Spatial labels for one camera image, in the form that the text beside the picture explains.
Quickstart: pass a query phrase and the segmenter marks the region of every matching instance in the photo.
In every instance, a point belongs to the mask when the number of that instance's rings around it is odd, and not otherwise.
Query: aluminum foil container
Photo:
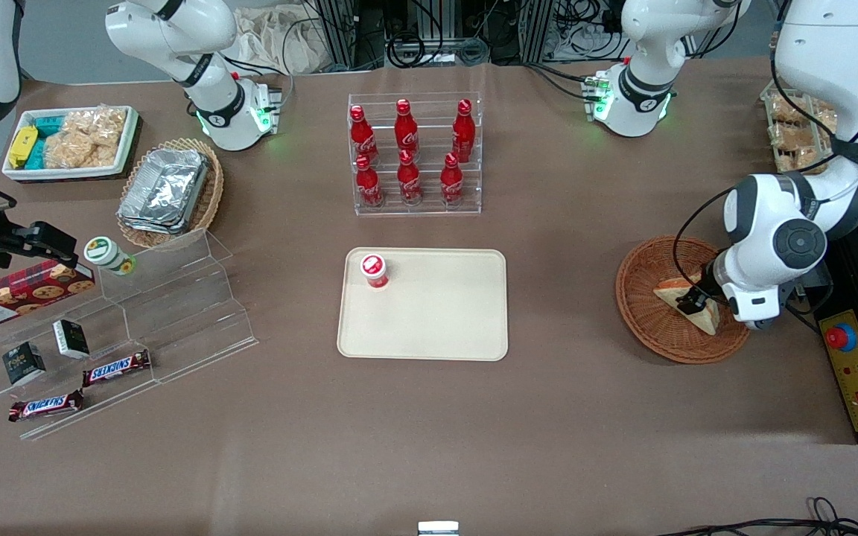
[[[190,227],[209,165],[207,156],[196,150],[153,150],[137,170],[117,216],[133,229],[183,233]]]

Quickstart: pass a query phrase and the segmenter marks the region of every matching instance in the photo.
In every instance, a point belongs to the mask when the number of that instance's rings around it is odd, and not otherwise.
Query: black box
[[[13,386],[21,386],[45,373],[45,363],[38,348],[31,342],[23,342],[2,356]]]
[[[58,341],[58,353],[76,360],[84,360],[89,356],[88,343],[85,340],[85,330],[71,320],[57,320],[52,325],[55,340]]]

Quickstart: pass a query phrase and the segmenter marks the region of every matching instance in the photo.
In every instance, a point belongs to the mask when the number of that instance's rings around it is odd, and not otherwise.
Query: yellow package
[[[38,129],[35,126],[22,127],[15,136],[13,146],[9,149],[9,163],[13,169],[19,169],[25,165],[31,150],[38,141]]]

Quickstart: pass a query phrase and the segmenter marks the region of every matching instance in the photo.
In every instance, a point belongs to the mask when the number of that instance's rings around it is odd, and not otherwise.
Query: emergency stop button
[[[827,346],[840,352],[849,352],[856,347],[856,332],[848,323],[840,323],[827,329]]]

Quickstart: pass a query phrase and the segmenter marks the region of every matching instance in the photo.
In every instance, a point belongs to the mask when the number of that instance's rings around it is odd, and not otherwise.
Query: teal package
[[[38,135],[47,137],[61,130],[64,120],[65,118],[62,118],[61,115],[52,115],[50,118],[37,118],[35,119],[35,128],[38,129]]]
[[[31,146],[31,154],[28,155],[28,160],[25,162],[27,170],[44,170],[45,169],[45,140],[39,139],[35,145]]]

